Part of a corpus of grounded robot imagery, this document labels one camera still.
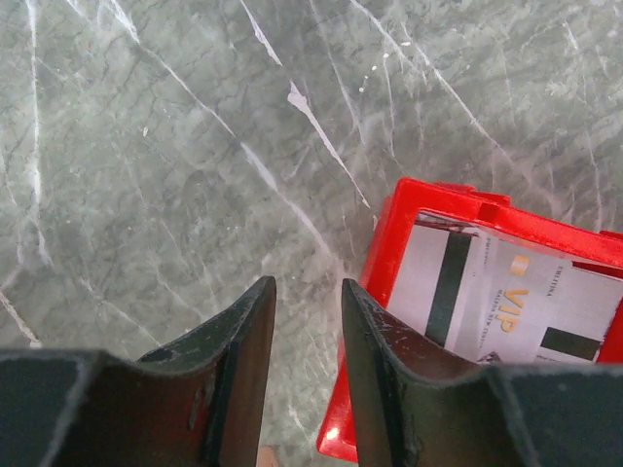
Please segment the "brown leather card holder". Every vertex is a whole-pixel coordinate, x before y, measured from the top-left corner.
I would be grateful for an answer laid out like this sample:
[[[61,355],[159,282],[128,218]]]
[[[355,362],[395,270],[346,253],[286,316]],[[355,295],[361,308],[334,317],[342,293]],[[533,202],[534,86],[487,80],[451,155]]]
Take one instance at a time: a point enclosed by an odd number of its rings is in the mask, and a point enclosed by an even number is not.
[[[279,467],[273,447],[261,446],[258,448],[256,467]]]

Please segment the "red bin with cards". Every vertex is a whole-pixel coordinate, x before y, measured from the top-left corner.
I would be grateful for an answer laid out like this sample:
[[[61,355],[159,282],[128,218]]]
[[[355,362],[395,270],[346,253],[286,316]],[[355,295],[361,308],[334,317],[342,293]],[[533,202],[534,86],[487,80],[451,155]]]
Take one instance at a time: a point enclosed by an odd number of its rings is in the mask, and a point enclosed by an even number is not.
[[[429,184],[404,178],[398,182],[394,194],[385,201],[363,272],[358,279],[353,279],[386,312],[410,230],[422,213],[456,219],[504,238],[518,238],[530,245],[552,249],[583,269],[611,275],[622,281],[622,237],[619,233],[581,230],[521,210],[513,206],[506,196],[479,192],[471,187]],[[320,428],[317,447],[322,454],[360,465],[349,394],[343,321],[338,362],[337,378]],[[479,366],[618,365],[622,369],[622,300],[607,331],[598,359],[592,364],[469,362]]]

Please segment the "white credit card stack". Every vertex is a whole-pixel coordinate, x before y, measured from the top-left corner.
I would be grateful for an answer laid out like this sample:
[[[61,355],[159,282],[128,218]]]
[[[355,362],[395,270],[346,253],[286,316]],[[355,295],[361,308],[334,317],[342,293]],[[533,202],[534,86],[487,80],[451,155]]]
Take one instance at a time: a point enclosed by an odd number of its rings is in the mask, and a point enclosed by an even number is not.
[[[420,214],[386,310],[478,364],[597,361],[622,281],[552,249]]]

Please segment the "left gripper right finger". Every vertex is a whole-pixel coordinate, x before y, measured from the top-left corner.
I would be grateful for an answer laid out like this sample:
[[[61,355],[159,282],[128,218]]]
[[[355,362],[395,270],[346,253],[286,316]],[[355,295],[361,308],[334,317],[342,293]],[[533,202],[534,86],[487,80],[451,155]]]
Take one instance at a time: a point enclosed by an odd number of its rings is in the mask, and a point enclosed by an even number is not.
[[[618,365],[479,366],[388,314],[356,281],[342,321],[362,466],[618,466]]]

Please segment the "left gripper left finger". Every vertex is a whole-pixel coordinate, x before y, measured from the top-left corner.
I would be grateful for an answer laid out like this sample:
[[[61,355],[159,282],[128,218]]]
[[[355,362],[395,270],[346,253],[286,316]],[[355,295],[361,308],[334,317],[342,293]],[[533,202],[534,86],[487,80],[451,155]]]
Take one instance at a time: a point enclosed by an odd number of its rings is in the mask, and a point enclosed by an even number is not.
[[[104,350],[1,353],[5,466],[252,466],[276,283],[136,361]]]

